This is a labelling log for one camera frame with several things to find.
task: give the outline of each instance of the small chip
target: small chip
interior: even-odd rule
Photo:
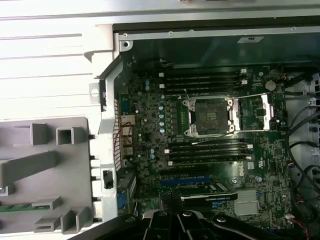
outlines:
[[[282,154],[282,149],[281,148],[275,148],[274,149],[274,154],[275,155],[281,155]]]
[[[123,148],[123,154],[126,155],[126,156],[133,155],[134,154],[134,150],[133,150],[132,147],[124,147]]]
[[[248,165],[248,170],[255,169],[255,163],[253,161],[248,161],[247,165]]]
[[[274,187],[279,187],[280,186],[280,181],[279,180],[274,180],[274,181],[272,181],[272,185]]]

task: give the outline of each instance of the black cable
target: black cable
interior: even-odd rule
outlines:
[[[293,144],[290,145],[290,148],[292,149],[293,147],[297,146],[297,145],[300,145],[300,144],[305,144],[305,145],[308,145],[310,147],[313,147],[313,148],[318,148],[319,145],[315,142],[312,142],[312,141],[297,141]]]
[[[311,63],[315,66],[315,68],[318,69],[318,71],[320,72],[320,67],[319,65],[316,63],[315,59],[310,56],[310,55],[306,55],[306,54],[300,54],[300,55],[295,55],[295,56],[291,56],[291,57],[288,57],[286,58],[285,60],[279,62],[275,69],[277,70],[282,64],[284,64],[285,62],[288,62],[290,60],[293,60],[293,59],[299,59],[299,58],[306,58],[306,59],[309,59],[311,61]]]
[[[297,97],[301,97],[301,96],[309,96],[312,98],[315,98],[317,100],[320,100],[320,96],[315,95],[313,93],[309,93],[307,92],[306,94],[303,91],[296,91],[296,92],[292,92],[292,91],[284,91],[285,95],[289,95],[289,96],[297,96]]]
[[[292,126],[294,125],[294,123],[295,123],[295,121],[297,120],[297,118],[300,116],[300,114],[302,114],[305,110],[307,110],[307,109],[316,109],[317,108],[317,106],[306,106],[306,107],[304,107],[304,108],[302,108],[296,115],[295,115],[295,117],[293,118],[293,120],[292,120],[292,122],[291,122],[291,124],[290,124],[290,129],[292,128]]]
[[[314,183],[314,181],[304,172],[304,170],[300,167],[300,165],[297,163],[293,153],[291,152],[290,149],[290,144],[289,144],[289,138],[290,136],[295,133],[299,128],[301,128],[303,125],[311,121],[312,119],[320,116],[320,111],[316,111],[314,114],[306,117],[303,119],[301,122],[299,122],[296,126],[294,126],[286,135],[284,139],[284,147],[287,149],[287,152],[289,154],[289,157],[291,161],[294,163],[295,167],[298,169],[298,171],[304,176],[304,178],[313,186],[314,190],[320,194],[320,188]]]

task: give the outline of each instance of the green circuit board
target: green circuit board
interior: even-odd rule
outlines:
[[[239,72],[241,69],[238,67],[232,71]],[[221,69],[197,70],[196,74],[191,70],[172,74],[166,71],[138,72],[118,95],[121,116],[134,118],[129,133],[121,136],[122,152],[128,153],[122,154],[122,159],[127,166],[133,163],[137,169],[138,188],[134,200],[140,216],[148,210],[161,209],[159,192],[174,189],[186,196],[205,195],[212,193],[212,189],[216,188],[214,184],[218,183],[227,188],[225,192],[237,193],[237,199],[215,199],[205,204],[199,201],[187,207],[201,212],[206,218],[223,213],[261,228],[290,228],[291,225],[284,218],[286,213],[291,212],[287,184],[289,176],[285,175],[288,156],[283,145],[287,127],[286,98],[284,86],[277,83],[283,74],[270,66],[245,67],[245,70],[245,74],[239,74],[239,81],[233,83],[235,90],[218,93],[205,91],[212,86],[215,89],[214,82],[206,83],[206,88],[190,83],[194,90],[170,91],[171,88],[178,89],[179,83],[183,86],[184,81],[189,80],[189,75],[199,76],[201,82],[206,74],[215,74]],[[167,76],[178,85],[171,87]],[[276,85],[272,92],[266,89],[268,81]],[[266,112],[260,94],[266,92],[272,111],[270,129],[258,131],[265,127]],[[185,134],[193,118],[196,118],[200,135],[226,133],[229,126],[224,115],[225,96],[232,99],[248,95],[256,96],[239,98],[238,115],[241,130],[246,132],[234,132],[208,141],[208,150],[203,150],[206,145],[201,144],[199,151],[192,148],[191,143],[212,138],[194,138]],[[192,116],[183,101],[194,97],[202,100],[196,102],[199,111],[196,109],[195,113],[191,113],[194,114]],[[206,151],[210,151],[210,148],[227,148],[228,144],[233,144],[232,141],[237,144],[237,149],[233,147],[228,152],[234,151],[234,158],[223,157],[226,153],[222,151],[219,151],[222,157],[215,155],[216,158],[208,158]],[[172,153],[175,149],[178,151],[176,155]],[[201,172],[199,175],[194,172],[198,168]],[[174,174],[163,174],[171,170]],[[242,200],[243,196],[252,193],[251,198],[244,197]],[[251,208],[256,207],[253,212],[241,211],[245,209],[246,201],[250,202]]]

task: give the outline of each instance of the pcie slot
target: pcie slot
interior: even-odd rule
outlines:
[[[182,168],[169,168],[169,169],[162,169],[160,170],[161,177],[167,176],[176,176],[176,175],[198,175],[198,176],[205,176],[210,171],[208,167],[182,167]]]
[[[234,151],[234,152],[221,152],[217,154],[197,154],[197,155],[180,155],[180,156],[170,156],[170,161],[191,161],[191,160],[203,160],[203,159],[219,159],[219,158],[232,158],[232,157],[246,157],[248,154],[246,152]]]
[[[214,157],[214,158],[207,158],[207,159],[175,159],[169,160],[169,166],[191,166],[191,165],[200,165],[200,164],[215,164],[215,163],[227,163],[227,162],[243,162],[247,161],[248,159],[245,156],[234,156],[234,157]]]
[[[185,178],[185,179],[168,179],[161,180],[160,184],[162,186],[169,185],[181,185],[181,184],[199,184],[199,183],[211,183],[211,177],[199,177],[199,178]]]

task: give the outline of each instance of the screw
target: screw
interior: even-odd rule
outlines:
[[[158,215],[159,215],[160,217],[164,217],[164,216],[167,216],[168,213],[166,213],[165,211],[160,211],[160,212],[158,213]]]
[[[227,221],[227,220],[226,220],[224,217],[222,217],[222,216],[217,217],[216,220],[217,220],[219,223],[225,223],[225,222]]]
[[[182,215],[183,215],[184,217],[191,217],[192,213],[189,212],[189,211],[184,211],[184,212],[182,213]]]
[[[134,222],[136,219],[133,217],[133,216],[130,216],[130,217],[128,217],[126,220],[125,220],[125,222],[126,223],[132,223],[132,222]]]

